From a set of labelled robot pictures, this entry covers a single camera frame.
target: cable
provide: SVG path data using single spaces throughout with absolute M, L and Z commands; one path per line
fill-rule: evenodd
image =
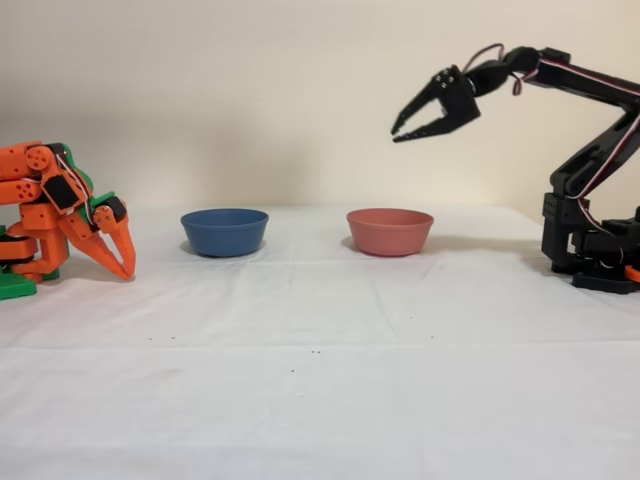
M 562 70 L 568 71 L 573 73 L 574 75 L 578 75 L 581 76 L 583 78 L 587 78 L 591 81 L 600 83 L 602 85 L 606 85 L 610 88 L 614 88 L 616 90 L 619 90 L 621 92 L 625 92 L 625 93 L 629 93 L 632 95 L 636 95 L 636 96 L 640 96 L 640 91 L 637 90 L 633 90 L 630 88 L 626 88 L 626 87 L 622 87 L 620 85 L 616 85 L 612 82 L 609 82 L 607 80 L 604 80 L 602 78 L 598 78 L 594 75 L 590 75 L 588 73 L 582 72 L 580 70 L 577 70 L 576 68 L 572 67 L 571 65 L 567 65 L 567 64 L 563 64 L 560 62 L 555 62 L 553 60 L 547 60 L 544 58 L 540 59 L 540 63 L 545 64 L 545 65 L 549 65 L 555 68 L 560 68 Z M 537 74 L 539 73 L 538 68 L 535 68 L 534 70 L 532 70 L 531 72 L 523 75 L 522 77 L 518 77 L 517 75 L 513 75 L 516 78 L 516 83 L 513 86 L 513 94 L 515 96 L 518 96 L 522 93 L 522 84 L 523 82 L 526 82 L 528 80 L 531 80 L 532 78 L 534 78 Z M 580 210 L 582 211 L 582 214 L 585 216 L 585 218 L 587 219 L 587 221 L 593 225 L 597 230 L 612 236 L 613 238 L 617 239 L 618 237 L 610 232 L 609 230 L 607 230 L 606 228 L 604 228 L 602 226 L 602 224 L 600 222 L 598 222 L 595 218 L 593 218 L 593 216 L 591 215 L 591 213 L 589 212 L 589 210 L 586 208 L 585 204 L 584 204 L 584 197 L 589 193 L 591 187 L 593 186 L 593 184 L 602 176 L 602 174 L 605 172 L 605 170 L 607 169 L 607 167 L 609 167 L 609 165 L 615 160 L 615 158 L 618 156 L 618 154 L 620 153 L 620 150 L 622 149 L 622 147 L 626 144 L 626 142 L 629 140 L 629 138 L 634 135 L 635 133 L 637 133 L 638 127 L 640 126 L 640 115 L 638 115 L 636 117 L 636 119 L 633 121 L 633 123 L 631 124 L 631 126 L 629 127 L 629 129 L 627 130 L 627 132 L 622 136 L 622 138 L 620 139 L 620 141 L 618 142 L 618 144 L 615 146 L 615 148 L 613 149 L 613 151 L 611 152 L 611 154 L 609 155 L 609 157 L 605 160 L 605 162 L 602 164 L 602 166 L 598 169 L 598 171 L 593 175 L 593 177 L 591 177 L 591 180 L 589 180 L 589 182 L 587 183 L 587 185 L 585 185 L 585 187 L 582 189 L 582 191 L 573 197 L 566 197 L 569 200 L 577 200 L 578 201 L 578 206 L 580 207 Z M 624 249 L 622 248 L 622 246 L 619 246 L 620 248 L 620 264 L 622 264 L 624 262 Z M 607 268 L 607 269 L 612 269 L 615 267 L 612 267 L 610 265 L 605 264 L 602 260 L 600 260 L 600 265 L 603 268 Z
M 618 238 L 618 237 L 616 237 L 616 235 L 613 232 L 610 232 L 609 230 L 604 228 L 600 222 L 598 222 L 595 218 L 593 218 L 593 215 L 591 215 L 591 212 L 589 212 L 589 210 L 585 206 L 584 200 L 582 198 L 578 199 L 578 206 L 580 207 L 580 210 L 582 210 L 582 214 L 585 216 L 587 221 L 591 225 L 593 225 L 597 230 L 600 230 L 601 232 L 606 233 L 607 235 L 610 235 L 611 237 L 613 237 L 615 239 Z M 620 248 L 620 262 L 619 262 L 619 264 L 622 265 L 622 263 L 624 262 L 624 250 L 622 249 L 622 246 L 619 246 L 618 248 Z M 612 267 L 611 265 L 607 265 L 602 260 L 600 260 L 600 265 L 602 267 L 604 267 L 604 268 L 607 268 L 607 269 L 615 268 L 615 267 Z
M 613 151 L 611 152 L 611 154 L 609 155 L 609 158 L 607 158 L 607 160 L 602 164 L 602 166 L 598 169 L 598 171 L 593 175 L 593 177 L 591 177 L 591 180 L 589 180 L 589 182 L 587 183 L 587 185 L 582 189 L 582 191 L 574 196 L 574 197 L 567 197 L 570 200 L 578 200 L 580 198 L 584 198 L 587 193 L 589 193 L 589 189 L 591 188 L 591 186 L 596 182 L 596 180 L 598 180 L 598 178 L 600 178 L 600 176 L 602 175 L 602 173 L 607 169 L 607 167 L 611 164 L 611 162 L 613 162 L 616 158 L 616 156 L 618 155 L 618 153 L 620 152 L 620 150 L 622 149 L 622 147 L 624 146 L 624 144 L 627 142 L 627 140 L 634 134 L 636 133 L 636 130 L 638 129 L 638 126 L 640 125 L 640 115 L 638 115 L 636 117 L 636 119 L 634 120 L 634 122 L 631 124 L 631 126 L 629 127 L 629 130 L 627 130 L 627 133 L 625 133 L 622 138 L 620 139 L 620 141 L 618 142 L 618 144 L 616 145 L 616 147 L 613 149 Z
M 480 57 L 481 55 L 484 55 L 485 53 L 493 50 L 494 48 L 499 48 L 500 50 L 498 51 L 498 60 L 502 60 L 504 58 L 504 45 L 502 43 L 494 43 L 493 45 L 489 45 L 488 47 L 483 48 L 482 50 L 479 50 L 478 52 L 476 52 L 471 59 L 467 62 L 467 64 L 465 65 L 465 67 L 462 69 L 462 73 L 467 73 L 469 71 L 469 69 L 471 68 L 471 66 L 473 65 L 473 62 L 475 62 L 478 57 Z
M 633 90 L 631 88 L 621 87 L 620 85 L 616 85 L 615 83 L 611 83 L 611 82 L 609 82 L 607 80 L 604 80 L 602 78 L 596 77 L 595 75 L 590 75 L 588 73 L 585 73 L 585 72 L 582 72 L 580 70 L 577 70 L 576 68 L 572 67 L 571 65 L 567 65 L 565 63 L 556 62 L 554 60 L 548 60 L 546 58 L 541 58 L 540 59 L 540 63 L 544 63 L 545 65 L 551 65 L 552 67 L 556 67 L 556 68 L 560 68 L 562 70 L 566 70 L 567 72 L 571 72 L 571 73 L 574 73 L 574 74 L 579 75 L 581 77 L 587 78 L 589 80 L 593 80 L 594 82 L 598 82 L 598 83 L 601 83 L 603 85 L 607 85 L 608 87 L 615 88 L 616 90 L 620 90 L 621 92 L 626 92 L 626 93 L 630 93 L 631 95 L 640 96 L 640 90 Z
M 56 159 L 58 160 L 58 163 L 60 164 L 60 166 L 62 166 L 69 173 L 69 175 L 71 175 L 71 177 L 76 181 L 76 183 L 80 187 L 80 190 L 82 190 L 82 193 L 84 194 L 84 207 L 87 212 L 87 219 L 89 220 L 89 223 L 91 225 L 95 225 L 93 221 L 93 212 L 91 212 L 91 203 L 89 202 L 89 198 L 91 197 L 89 195 L 89 190 L 86 188 L 84 182 L 80 179 L 80 177 L 76 175 L 76 173 L 71 169 L 71 167 L 69 167 L 67 162 L 65 162 L 64 159 L 59 154 L 56 154 Z

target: white backdrop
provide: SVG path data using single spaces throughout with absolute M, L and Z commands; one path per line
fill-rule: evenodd
M 14 0 L 0 11 L 0 143 L 64 141 L 97 189 L 131 205 L 499 204 L 539 219 L 551 172 L 615 109 L 507 86 L 467 128 L 399 146 L 400 108 L 495 41 L 640 81 L 632 0 Z M 595 213 L 631 214 L 639 173 L 636 158 L 594 196 Z

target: orange 3d printed part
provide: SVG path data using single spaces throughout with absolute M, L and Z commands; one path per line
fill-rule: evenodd
M 20 209 L 18 223 L 0 225 L 0 300 L 33 295 L 36 284 L 58 278 L 68 242 L 118 277 L 133 277 L 136 254 L 125 204 L 113 192 L 94 197 L 91 179 L 66 145 L 0 148 L 0 205 Z M 101 234 L 111 237 L 122 261 Z

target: green base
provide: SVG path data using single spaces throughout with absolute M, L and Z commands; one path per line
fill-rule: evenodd
M 60 278 L 60 269 L 56 268 L 53 272 L 43 275 L 42 276 L 42 281 L 46 282 L 48 280 L 57 280 Z
M 0 300 L 35 295 L 36 284 L 22 275 L 0 272 Z

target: table surface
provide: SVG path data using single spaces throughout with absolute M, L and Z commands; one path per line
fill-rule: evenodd
M 0 304 L 0 478 L 638 478 L 639 295 L 573 288 L 506 209 L 429 209 L 401 259 L 349 208 L 266 211 L 225 260 L 139 211 L 134 282 L 74 256 Z

